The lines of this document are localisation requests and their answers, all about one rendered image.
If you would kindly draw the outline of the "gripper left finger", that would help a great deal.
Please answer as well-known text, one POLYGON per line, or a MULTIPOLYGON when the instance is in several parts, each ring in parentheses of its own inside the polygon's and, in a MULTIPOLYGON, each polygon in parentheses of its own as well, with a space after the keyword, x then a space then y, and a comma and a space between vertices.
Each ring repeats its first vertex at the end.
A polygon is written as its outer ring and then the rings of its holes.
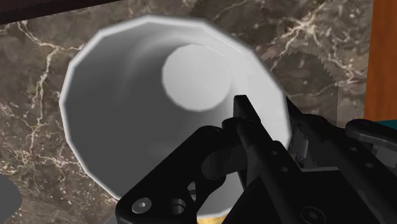
POLYGON ((287 189, 300 169, 245 95, 234 97, 231 118, 197 129, 119 200, 117 224, 197 224, 199 209, 233 173, 243 193, 223 224, 251 214, 264 224, 301 224, 287 189))

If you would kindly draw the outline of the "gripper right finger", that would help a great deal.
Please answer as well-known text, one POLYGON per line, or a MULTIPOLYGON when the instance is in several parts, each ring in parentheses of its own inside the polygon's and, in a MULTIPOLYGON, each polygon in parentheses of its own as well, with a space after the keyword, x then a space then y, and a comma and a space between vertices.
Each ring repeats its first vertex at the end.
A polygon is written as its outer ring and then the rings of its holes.
POLYGON ((397 129, 365 119, 344 128, 319 115, 303 114, 287 100, 291 122, 288 151, 300 167, 337 167, 380 224, 397 224, 397 129))

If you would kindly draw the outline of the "white cup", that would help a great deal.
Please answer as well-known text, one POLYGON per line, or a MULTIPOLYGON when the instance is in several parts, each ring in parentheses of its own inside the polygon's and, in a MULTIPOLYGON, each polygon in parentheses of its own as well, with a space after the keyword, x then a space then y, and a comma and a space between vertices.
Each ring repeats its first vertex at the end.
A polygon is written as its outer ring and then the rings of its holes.
MULTIPOLYGON (((79 163, 119 201, 197 129, 231 118, 237 95, 289 144, 284 90, 252 48, 201 18, 143 15, 95 34, 70 61, 59 104, 79 163)), ((229 212, 242 191, 227 175, 197 217, 229 212)))

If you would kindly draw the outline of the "teal object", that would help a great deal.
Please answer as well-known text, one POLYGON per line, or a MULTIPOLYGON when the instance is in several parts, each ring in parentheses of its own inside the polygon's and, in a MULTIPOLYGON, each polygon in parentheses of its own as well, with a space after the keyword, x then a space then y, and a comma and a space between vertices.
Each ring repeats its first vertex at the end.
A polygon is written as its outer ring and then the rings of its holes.
POLYGON ((377 121, 377 123, 397 130, 397 120, 377 121))

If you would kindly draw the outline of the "yellow object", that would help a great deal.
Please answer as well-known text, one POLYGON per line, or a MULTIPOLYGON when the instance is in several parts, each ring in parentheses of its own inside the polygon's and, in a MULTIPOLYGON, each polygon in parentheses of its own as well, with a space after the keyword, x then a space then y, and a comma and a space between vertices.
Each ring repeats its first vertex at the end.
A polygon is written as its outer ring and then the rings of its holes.
POLYGON ((222 224, 226 216, 202 218, 197 220, 197 224, 222 224))

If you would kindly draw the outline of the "orange wooden furniture panel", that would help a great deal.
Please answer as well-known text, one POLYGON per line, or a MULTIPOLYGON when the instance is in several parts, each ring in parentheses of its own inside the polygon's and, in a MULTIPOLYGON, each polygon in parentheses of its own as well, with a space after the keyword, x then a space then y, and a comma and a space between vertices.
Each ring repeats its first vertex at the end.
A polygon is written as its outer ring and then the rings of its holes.
POLYGON ((397 120, 397 0, 373 0, 364 118, 397 120))

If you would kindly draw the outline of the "grey rounded flat object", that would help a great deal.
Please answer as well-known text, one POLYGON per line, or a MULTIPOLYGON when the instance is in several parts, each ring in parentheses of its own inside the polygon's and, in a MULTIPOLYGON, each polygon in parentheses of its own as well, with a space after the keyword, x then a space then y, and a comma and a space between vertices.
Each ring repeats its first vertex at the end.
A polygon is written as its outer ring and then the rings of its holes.
POLYGON ((7 176, 0 174, 0 224, 17 212, 22 205, 18 186, 7 176))

